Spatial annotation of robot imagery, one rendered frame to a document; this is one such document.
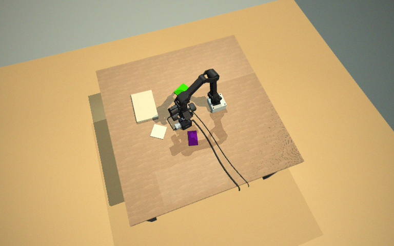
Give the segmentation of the bright green flat rectangular block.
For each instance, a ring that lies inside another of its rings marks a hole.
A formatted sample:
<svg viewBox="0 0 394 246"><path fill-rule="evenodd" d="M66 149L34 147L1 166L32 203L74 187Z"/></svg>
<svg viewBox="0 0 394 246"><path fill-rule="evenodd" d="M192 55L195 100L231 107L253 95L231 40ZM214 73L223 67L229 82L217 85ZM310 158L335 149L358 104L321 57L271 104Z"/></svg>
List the bright green flat rectangular block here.
<svg viewBox="0 0 394 246"><path fill-rule="evenodd" d="M179 86L179 87L174 91L174 93L175 93L176 95L178 95L178 94L180 94L181 92L186 91L188 88L189 88L189 87L186 86L186 85L183 83L181 86Z"/></svg>

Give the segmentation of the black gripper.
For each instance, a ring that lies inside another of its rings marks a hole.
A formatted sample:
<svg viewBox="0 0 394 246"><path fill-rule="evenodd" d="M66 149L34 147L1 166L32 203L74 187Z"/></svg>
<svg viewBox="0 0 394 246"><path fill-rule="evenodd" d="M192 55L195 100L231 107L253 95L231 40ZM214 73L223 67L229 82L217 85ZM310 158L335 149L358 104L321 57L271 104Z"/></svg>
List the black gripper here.
<svg viewBox="0 0 394 246"><path fill-rule="evenodd" d="M189 106L189 108L187 108L184 111L180 110L180 112L175 114L174 116L171 116L171 114L170 114L170 116L173 119L173 121L178 120L178 115L179 115L180 118L182 118L183 116L181 115L181 113L186 112L187 110L189 110L189 111L192 110L192 112L194 112L196 110L196 106L194 105L194 103L190 103L190 104L188 104L188 106Z"/></svg>

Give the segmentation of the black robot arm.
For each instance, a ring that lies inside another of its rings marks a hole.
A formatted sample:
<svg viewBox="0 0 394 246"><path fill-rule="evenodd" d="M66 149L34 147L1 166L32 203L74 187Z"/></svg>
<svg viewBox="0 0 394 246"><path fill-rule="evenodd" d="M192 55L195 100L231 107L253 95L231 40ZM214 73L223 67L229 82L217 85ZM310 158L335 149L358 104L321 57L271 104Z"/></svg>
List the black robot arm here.
<svg viewBox="0 0 394 246"><path fill-rule="evenodd" d="M206 78L204 75L207 75ZM175 105L168 109L171 116L179 113L180 110L184 111L187 109L187 104L190 103L190 98L192 94L204 83L210 83L210 91L208 92L208 97L211 99L213 106L219 105L222 100L220 95L217 93L217 81L219 80L219 75L214 69L206 70L203 74L199 75L198 79L186 90L177 95L174 100ZM193 117L193 112L187 110L181 113L184 119L187 121Z"/></svg>

